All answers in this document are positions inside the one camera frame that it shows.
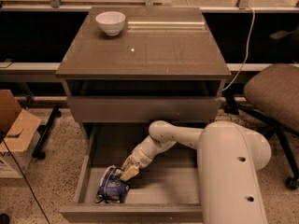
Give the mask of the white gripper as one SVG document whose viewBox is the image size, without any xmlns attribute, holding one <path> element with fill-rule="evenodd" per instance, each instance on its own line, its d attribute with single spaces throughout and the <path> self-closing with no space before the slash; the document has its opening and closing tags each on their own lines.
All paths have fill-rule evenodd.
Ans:
<svg viewBox="0 0 299 224">
<path fill-rule="evenodd" d="M 148 150 L 141 144 L 137 145 L 132 151 L 132 156 L 129 155 L 125 162 L 122 164 L 121 181 L 128 181 L 139 174 L 139 168 L 146 168 L 151 164 L 153 157 L 149 154 Z"/>
</svg>

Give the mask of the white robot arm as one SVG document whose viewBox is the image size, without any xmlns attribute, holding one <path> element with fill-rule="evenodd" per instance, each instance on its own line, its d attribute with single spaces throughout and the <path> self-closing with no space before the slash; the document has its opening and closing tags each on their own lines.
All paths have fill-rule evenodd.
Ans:
<svg viewBox="0 0 299 224">
<path fill-rule="evenodd" d="M 204 129 L 151 123 L 147 138 L 123 163 L 121 180 L 138 175 L 176 143 L 197 151 L 204 224 L 268 224 L 256 172 L 270 161 L 271 147 L 261 134 L 229 121 Z"/>
</svg>

